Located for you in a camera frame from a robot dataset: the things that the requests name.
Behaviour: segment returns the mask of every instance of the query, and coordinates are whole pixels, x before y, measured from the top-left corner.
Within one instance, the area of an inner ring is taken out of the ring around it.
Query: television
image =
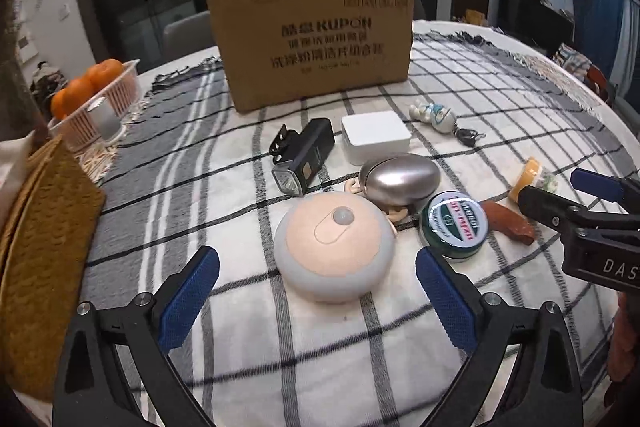
[[[498,27],[549,58],[574,41],[574,23],[539,0],[500,0]]]

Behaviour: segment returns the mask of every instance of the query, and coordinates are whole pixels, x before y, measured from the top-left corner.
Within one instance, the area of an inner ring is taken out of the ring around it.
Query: green jar
[[[482,206],[461,192],[436,194],[420,212],[420,235],[451,262],[473,256],[489,233]]]

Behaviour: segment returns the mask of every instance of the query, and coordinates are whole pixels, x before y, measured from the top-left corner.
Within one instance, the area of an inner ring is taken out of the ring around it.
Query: orange
[[[66,118],[65,110],[65,90],[60,89],[51,99],[51,114],[57,120],[63,121]]]
[[[100,92],[118,78],[123,71],[124,66],[119,60],[107,58],[107,60],[86,70],[84,77],[94,87],[94,92]]]
[[[94,95],[94,88],[85,78],[74,78],[65,87],[65,110],[67,114],[73,113],[84,102]]]

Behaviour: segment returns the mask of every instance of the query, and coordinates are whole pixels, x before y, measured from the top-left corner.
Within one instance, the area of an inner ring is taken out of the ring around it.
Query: basket
[[[105,196],[62,137],[30,163],[0,235],[0,373],[16,391],[50,402]]]
[[[118,118],[122,118],[140,97],[138,85],[138,72],[136,65],[140,60],[131,60],[124,63],[124,71],[111,84],[100,92],[94,94],[89,100],[76,109],[63,121],[56,118],[49,123],[51,136],[62,135],[67,148],[71,152],[77,152],[92,144],[100,137],[94,122],[89,117],[86,108],[97,98],[104,96]]]

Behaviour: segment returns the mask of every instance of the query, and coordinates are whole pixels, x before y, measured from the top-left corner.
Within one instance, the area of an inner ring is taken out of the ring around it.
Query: blue gripper pad
[[[415,258],[415,274],[451,344],[468,354],[473,352],[478,343],[474,314],[427,247],[422,248]]]
[[[618,180],[597,172],[575,169],[571,173],[571,184],[580,192],[586,192],[611,203],[620,203],[624,197],[622,185]]]
[[[209,248],[160,318],[158,345],[164,354],[168,354],[174,347],[180,347],[187,338],[219,273],[218,252]]]

